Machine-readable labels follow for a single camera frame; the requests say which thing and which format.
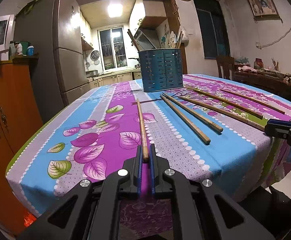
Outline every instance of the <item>metal screw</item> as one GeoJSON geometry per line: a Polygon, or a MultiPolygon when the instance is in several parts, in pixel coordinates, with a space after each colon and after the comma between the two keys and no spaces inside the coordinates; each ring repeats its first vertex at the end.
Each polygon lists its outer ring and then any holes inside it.
{"type": "Polygon", "coordinates": [[[80,181],[80,186],[81,187],[87,187],[90,185],[90,180],[87,180],[87,179],[83,179],[80,181]]]}
{"type": "Polygon", "coordinates": [[[166,169],[164,173],[168,176],[172,176],[175,173],[175,171],[173,169],[166,169]]]}
{"type": "Polygon", "coordinates": [[[119,176],[126,176],[127,174],[128,174],[128,171],[125,169],[118,170],[119,176]]]}
{"type": "Polygon", "coordinates": [[[205,187],[210,187],[210,186],[212,186],[212,181],[209,180],[209,179],[205,179],[205,180],[202,182],[202,185],[204,185],[205,187]]]}

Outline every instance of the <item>dining table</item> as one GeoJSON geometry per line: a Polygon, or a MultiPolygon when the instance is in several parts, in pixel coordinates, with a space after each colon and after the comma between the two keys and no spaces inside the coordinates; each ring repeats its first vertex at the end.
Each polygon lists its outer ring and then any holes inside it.
{"type": "MultiPolygon", "coordinates": [[[[201,74],[183,75],[183,83],[249,108],[263,118],[218,99],[189,93],[185,87],[164,92],[175,99],[195,97],[262,126],[271,118],[291,120],[291,102],[264,90],[201,74]],[[221,89],[253,97],[281,112],[221,89]]],[[[97,182],[121,169],[141,144],[137,99],[148,145],[154,144],[156,155],[166,158],[170,168],[188,179],[211,179],[240,201],[255,188],[280,181],[291,170],[291,147],[286,140],[179,99],[223,128],[217,133],[176,106],[211,139],[206,145],[160,98],[162,92],[145,93],[139,79],[101,86],[82,95],[38,130],[9,163],[6,178],[15,196],[39,217],[82,179],[97,182]]],[[[138,239],[172,229],[170,201],[154,199],[150,182],[149,164],[144,163],[140,197],[121,202],[119,238],[138,239]]]]}

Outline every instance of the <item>electrical wire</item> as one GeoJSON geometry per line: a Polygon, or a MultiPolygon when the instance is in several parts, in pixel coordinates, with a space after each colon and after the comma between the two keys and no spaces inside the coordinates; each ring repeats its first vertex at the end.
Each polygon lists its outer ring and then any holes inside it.
{"type": "Polygon", "coordinates": [[[283,36],[281,36],[278,40],[276,40],[276,41],[274,41],[274,42],[272,42],[272,43],[269,43],[269,44],[266,44],[266,45],[262,45],[262,46],[258,46],[258,45],[256,45],[256,47],[258,48],[258,49],[262,49],[262,48],[265,48],[265,47],[269,47],[269,46],[271,46],[271,45],[273,45],[273,44],[275,44],[275,43],[277,43],[277,42],[279,42],[279,41],[281,41],[285,36],[287,36],[287,34],[289,33],[291,31],[291,28],[283,35],[283,36]]]}

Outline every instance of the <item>vase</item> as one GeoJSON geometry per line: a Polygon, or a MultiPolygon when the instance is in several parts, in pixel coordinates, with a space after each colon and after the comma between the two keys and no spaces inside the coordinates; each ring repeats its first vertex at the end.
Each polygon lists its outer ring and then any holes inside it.
{"type": "Polygon", "coordinates": [[[263,62],[261,58],[256,58],[256,61],[253,64],[254,69],[262,69],[263,68],[263,62]]]}

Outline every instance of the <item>blue metal utensil holder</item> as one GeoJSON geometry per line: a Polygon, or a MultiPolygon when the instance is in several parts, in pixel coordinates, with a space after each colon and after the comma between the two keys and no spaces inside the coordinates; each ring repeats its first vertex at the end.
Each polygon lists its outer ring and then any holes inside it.
{"type": "Polygon", "coordinates": [[[181,49],[148,49],[139,52],[144,92],[183,87],[181,49]]]}

